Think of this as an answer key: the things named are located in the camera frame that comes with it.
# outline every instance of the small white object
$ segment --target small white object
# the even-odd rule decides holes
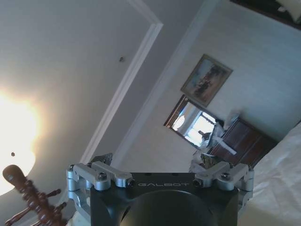
[[[212,139],[216,140],[223,148],[225,148],[232,155],[236,155],[237,152],[234,151],[229,145],[227,145],[222,138],[213,136]]]
[[[295,23],[301,21],[301,1],[300,0],[276,0],[290,13]]]
[[[286,12],[286,8],[284,8],[283,6],[280,6],[278,8],[278,11],[284,13],[284,12]]]

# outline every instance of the screw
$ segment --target screw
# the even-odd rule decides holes
[[[135,184],[136,184],[136,181],[134,179],[131,179],[127,182],[127,186],[129,186],[129,187],[134,187]]]
[[[195,179],[195,180],[192,181],[192,184],[193,184],[195,187],[203,187],[203,181],[201,181],[201,180]]]
[[[223,179],[223,180],[230,180],[230,174],[229,173],[222,173],[221,174],[221,178]]]
[[[122,57],[119,58],[119,62],[124,62],[124,61],[125,61],[124,56],[122,56]]]
[[[105,172],[101,172],[98,174],[98,178],[100,180],[105,180],[107,178],[107,174]]]

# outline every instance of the wooden dresser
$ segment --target wooden dresser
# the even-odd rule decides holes
[[[240,118],[227,130],[223,140],[237,152],[236,155],[232,155],[219,144],[213,147],[209,154],[218,156],[234,165],[245,163],[252,167],[277,144],[274,139]]]

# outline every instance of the metal bracket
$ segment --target metal bracket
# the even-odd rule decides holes
[[[122,172],[100,161],[85,165],[78,163],[67,170],[68,197],[73,199],[76,210],[88,221],[91,221],[91,211],[86,194],[82,189],[92,186],[97,191],[105,191],[111,187],[111,180],[117,187],[127,187],[134,183],[132,174]]]
[[[238,192],[238,216],[244,211],[246,202],[253,196],[254,170],[246,164],[235,167],[227,162],[219,162],[203,173],[196,173],[195,180],[201,187],[210,187],[214,181],[224,191],[232,191],[235,187]]]

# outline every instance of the wooden coat rack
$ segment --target wooden coat rack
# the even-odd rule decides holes
[[[5,226],[11,226],[30,211],[35,211],[39,219],[32,226],[65,226],[67,224],[67,220],[62,219],[62,209],[66,206],[66,203],[63,202],[57,207],[48,203],[48,198],[60,194],[60,189],[49,194],[39,192],[32,181],[28,180],[16,165],[7,166],[2,174],[9,183],[15,186],[19,193],[23,194],[23,199],[27,203],[27,208],[7,220]]]

